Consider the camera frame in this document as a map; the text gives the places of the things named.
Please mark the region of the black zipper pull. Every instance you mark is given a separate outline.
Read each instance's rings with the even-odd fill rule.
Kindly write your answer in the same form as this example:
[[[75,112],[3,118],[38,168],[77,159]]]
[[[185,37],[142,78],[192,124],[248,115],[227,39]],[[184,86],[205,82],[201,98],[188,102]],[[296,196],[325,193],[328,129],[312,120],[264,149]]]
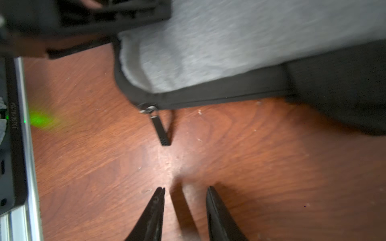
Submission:
[[[140,106],[140,113],[149,116],[161,145],[170,146],[171,142],[169,140],[165,128],[163,127],[161,118],[159,116],[159,109],[157,108],[157,106],[154,104],[143,103]]]

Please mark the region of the grey laptop bag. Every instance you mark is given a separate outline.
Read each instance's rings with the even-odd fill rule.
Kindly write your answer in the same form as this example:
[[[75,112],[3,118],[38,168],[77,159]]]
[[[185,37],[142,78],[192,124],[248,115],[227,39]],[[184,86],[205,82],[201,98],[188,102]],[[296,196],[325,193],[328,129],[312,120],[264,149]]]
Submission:
[[[386,133],[385,1],[173,1],[121,32],[115,80],[140,108],[287,97]]]

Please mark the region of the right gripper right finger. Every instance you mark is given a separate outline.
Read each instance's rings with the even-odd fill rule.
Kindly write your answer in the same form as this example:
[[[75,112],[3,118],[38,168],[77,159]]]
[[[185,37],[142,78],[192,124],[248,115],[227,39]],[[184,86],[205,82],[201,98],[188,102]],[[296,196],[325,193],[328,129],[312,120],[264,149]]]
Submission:
[[[206,210],[210,241],[248,241],[213,186],[207,190]]]

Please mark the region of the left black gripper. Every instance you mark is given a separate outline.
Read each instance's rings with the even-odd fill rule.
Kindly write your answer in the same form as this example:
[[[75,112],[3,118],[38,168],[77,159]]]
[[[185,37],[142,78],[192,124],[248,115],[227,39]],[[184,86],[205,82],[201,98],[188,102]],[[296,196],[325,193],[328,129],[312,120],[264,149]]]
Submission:
[[[64,57],[171,18],[171,1],[1,1],[1,55]]]

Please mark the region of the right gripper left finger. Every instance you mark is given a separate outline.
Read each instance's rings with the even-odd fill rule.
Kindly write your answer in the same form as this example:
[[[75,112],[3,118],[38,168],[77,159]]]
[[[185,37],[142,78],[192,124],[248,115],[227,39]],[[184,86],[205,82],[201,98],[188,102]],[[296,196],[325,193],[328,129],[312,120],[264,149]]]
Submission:
[[[160,241],[164,203],[165,188],[158,187],[125,241]]]

